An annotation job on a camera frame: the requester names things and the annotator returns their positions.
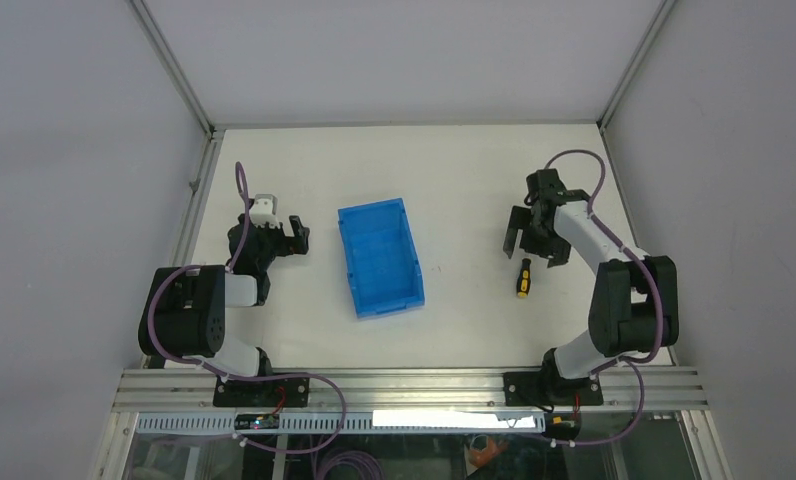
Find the yellow black screwdriver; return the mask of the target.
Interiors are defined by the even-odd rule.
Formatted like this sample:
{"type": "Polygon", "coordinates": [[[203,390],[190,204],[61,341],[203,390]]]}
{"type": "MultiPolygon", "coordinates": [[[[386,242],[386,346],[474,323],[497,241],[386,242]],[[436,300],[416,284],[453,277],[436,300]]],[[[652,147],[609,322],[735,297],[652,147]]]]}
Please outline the yellow black screwdriver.
{"type": "Polygon", "coordinates": [[[532,260],[530,258],[521,260],[516,284],[516,295],[519,298],[526,298],[530,293],[532,285],[531,264],[532,260]]]}

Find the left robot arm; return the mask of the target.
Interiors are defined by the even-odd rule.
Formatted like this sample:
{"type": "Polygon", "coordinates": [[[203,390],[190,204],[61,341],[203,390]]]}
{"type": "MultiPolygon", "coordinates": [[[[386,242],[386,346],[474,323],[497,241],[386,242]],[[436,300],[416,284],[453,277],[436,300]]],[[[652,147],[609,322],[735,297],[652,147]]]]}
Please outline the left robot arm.
{"type": "Polygon", "coordinates": [[[296,215],[289,224],[287,235],[282,223],[253,224],[240,215],[227,233],[225,264],[157,269],[138,328],[142,352],[237,380],[236,392],[249,405],[268,403],[275,392],[268,354],[228,334],[226,313],[264,305],[272,263],[308,253],[310,229],[296,215]]]}

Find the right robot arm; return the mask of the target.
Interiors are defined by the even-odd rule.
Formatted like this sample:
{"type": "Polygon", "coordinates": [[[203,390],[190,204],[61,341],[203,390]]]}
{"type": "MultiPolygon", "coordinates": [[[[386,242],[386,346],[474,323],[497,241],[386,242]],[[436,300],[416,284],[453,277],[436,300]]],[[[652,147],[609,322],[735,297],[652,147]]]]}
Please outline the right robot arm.
{"type": "Polygon", "coordinates": [[[540,396],[562,405],[582,378],[618,361],[647,363],[678,338],[677,269],[667,256],[626,245],[604,224],[585,191],[567,188],[553,168],[526,178],[522,205],[510,212],[502,250],[544,258],[548,267],[577,253],[594,275],[586,330],[552,349],[538,379],[540,396]]]}

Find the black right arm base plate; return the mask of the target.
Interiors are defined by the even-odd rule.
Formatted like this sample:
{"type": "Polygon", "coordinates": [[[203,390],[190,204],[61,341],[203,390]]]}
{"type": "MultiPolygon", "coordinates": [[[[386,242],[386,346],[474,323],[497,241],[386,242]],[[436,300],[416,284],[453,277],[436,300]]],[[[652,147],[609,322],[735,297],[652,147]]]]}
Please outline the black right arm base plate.
{"type": "Polygon", "coordinates": [[[507,406],[601,406],[600,383],[588,377],[564,379],[551,370],[509,371],[502,375],[507,406]]]}

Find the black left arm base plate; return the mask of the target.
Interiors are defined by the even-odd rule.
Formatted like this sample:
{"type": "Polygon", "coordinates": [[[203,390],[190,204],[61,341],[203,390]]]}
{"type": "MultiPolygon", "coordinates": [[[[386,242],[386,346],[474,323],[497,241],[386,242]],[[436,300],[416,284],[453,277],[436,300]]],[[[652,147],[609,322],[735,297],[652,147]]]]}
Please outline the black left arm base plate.
{"type": "Polygon", "coordinates": [[[217,379],[212,405],[218,408],[303,408],[309,402],[310,380],[294,378],[267,382],[217,379]]]}

